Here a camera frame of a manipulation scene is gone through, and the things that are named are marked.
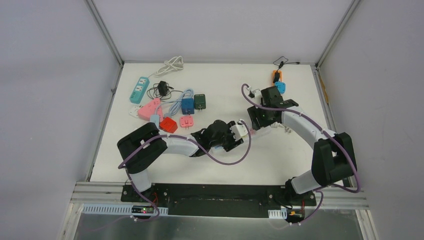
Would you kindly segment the pink square plug adapter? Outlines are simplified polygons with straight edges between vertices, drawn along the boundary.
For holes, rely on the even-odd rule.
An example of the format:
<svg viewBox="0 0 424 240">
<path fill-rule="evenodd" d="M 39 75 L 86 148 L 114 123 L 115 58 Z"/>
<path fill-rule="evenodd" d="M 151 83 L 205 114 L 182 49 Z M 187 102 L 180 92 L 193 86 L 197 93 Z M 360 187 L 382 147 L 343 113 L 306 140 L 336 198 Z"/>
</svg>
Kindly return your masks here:
<svg viewBox="0 0 424 240">
<path fill-rule="evenodd" d="M 194 119 L 192 115 L 183 115 L 179 118 L 179 125 L 181 128 L 188 129 L 194 126 Z"/>
</svg>

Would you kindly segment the blue cube adapter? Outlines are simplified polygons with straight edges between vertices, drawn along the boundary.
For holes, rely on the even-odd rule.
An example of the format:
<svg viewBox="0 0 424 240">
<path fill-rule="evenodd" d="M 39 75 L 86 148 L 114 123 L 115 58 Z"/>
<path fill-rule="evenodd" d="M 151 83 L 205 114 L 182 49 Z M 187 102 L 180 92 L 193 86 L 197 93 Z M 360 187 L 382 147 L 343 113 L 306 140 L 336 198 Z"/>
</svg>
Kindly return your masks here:
<svg viewBox="0 0 424 240">
<path fill-rule="evenodd" d="M 193 98 L 183 98 L 181 100 L 181 112 L 183 115 L 193 115 L 195 113 Z"/>
</svg>

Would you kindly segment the white long power strip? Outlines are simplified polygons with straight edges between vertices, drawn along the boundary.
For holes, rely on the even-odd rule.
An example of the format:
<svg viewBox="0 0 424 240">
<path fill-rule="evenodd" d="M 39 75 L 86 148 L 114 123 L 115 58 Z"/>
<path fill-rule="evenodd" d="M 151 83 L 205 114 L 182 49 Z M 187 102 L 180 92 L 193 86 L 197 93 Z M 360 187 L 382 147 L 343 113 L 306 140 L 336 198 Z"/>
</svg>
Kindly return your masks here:
<svg viewBox="0 0 424 240">
<path fill-rule="evenodd" d="M 247 136 L 245 136 L 245 137 L 242 138 L 244 140 L 244 143 L 242 143 L 241 145 L 239 145 L 239 146 L 246 146 L 246 150 L 245 150 L 244 154 L 245 153 L 249 153 L 251 151 L 252 144 L 253 144 L 253 142 L 255 140 L 258 140 L 259 138 L 262 138 L 264 136 L 267 136 L 267 135 L 271 134 L 271 132 L 273 130 L 283 129 L 283 131 L 286 134 L 291 134 L 291 132 L 292 132 L 292 129 L 290 129 L 289 127 L 287 127 L 287 126 L 285 126 L 285 125 L 283 125 L 281 123 L 277 123 L 277 122 L 274 123 L 274 124 L 272 124 L 272 125 L 270 125 L 270 126 L 261 128 L 260 130 L 254 130 L 251 127 L 248 127 L 248 129 L 249 129 L 249 134 Z M 223 153 L 229 153 L 230 151 L 227 152 L 227 151 L 225 151 L 220 146 L 216 146 L 216 147 L 211 148 L 211 152 L 213 154 L 220 154 L 220 155 L 222 155 Z"/>
</svg>

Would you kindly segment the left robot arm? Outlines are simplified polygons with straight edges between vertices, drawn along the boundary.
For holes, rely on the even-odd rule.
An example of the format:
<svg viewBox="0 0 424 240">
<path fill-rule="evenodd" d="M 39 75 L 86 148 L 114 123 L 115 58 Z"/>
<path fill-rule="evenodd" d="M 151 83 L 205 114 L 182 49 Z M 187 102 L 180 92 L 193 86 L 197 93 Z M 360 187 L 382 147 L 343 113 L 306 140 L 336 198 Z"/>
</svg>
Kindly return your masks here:
<svg viewBox="0 0 424 240">
<path fill-rule="evenodd" d="M 225 162 L 213 157 L 210 150 L 220 147 L 229 152 L 243 144 L 245 137 L 248 138 L 248 145 L 251 145 L 251 131 L 242 119 L 229 123 L 215 120 L 207 128 L 188 135 L 167 133 L 149 122 L 117 142 L 122 157 L 118 168 L 125 169 L 134 188 L 134 197 L 144 203 L 153 195 L 153 184 L 147 169 L 161 155 L 176 154 L 190 158 L 206 155 L 224 165 Z"/>
</svg>

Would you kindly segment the dark green cube adapter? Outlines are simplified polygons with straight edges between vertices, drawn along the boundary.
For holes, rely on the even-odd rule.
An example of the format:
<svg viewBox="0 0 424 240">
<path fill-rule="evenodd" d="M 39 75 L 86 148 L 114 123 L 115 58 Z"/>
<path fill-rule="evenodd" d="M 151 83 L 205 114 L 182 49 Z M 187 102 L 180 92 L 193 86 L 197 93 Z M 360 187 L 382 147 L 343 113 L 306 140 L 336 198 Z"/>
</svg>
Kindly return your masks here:
<svg viewBox="0 0 424 240">
<path fill-rule="evenodd" d="M 193 96 L 193 100 L 194 100 L 194 109 L 195 110 L 206 109 L 206 95 L 205 94 L 195 94 Z"/>
</svg>

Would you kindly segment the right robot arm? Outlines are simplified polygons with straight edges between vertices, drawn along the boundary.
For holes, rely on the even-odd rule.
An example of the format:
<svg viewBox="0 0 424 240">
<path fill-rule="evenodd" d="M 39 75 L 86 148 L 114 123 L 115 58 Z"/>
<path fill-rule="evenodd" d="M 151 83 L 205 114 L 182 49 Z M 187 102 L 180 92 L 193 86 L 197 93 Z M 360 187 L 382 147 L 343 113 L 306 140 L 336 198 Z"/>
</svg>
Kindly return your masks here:
<svg viewBox="0 0 424 240">
<path fill-rule="evenodd" d="M 359 180 L 353 141 L 346 132 L 336 133 L 325 129 L 313 120 L 293 99 L 283 99 L 279 90 L 271 86 L 260 90 L 259 102 L 254 102 L 253 94 L 246 94 L 247 84 L 241 87 L 243 97 L 252 105 L 247 109 L 252 129 L 259 131 L 274 123 L 282 124 L 299 135 L 312 149 L 311 167 L 299 176 L 287 180 L 284 184 L 283 197 L 290 205 L 303 200 L 304 195 L 317 192 L 328 186 L 348 189 L 338 181 L 354 177 Z"/>
</svg>

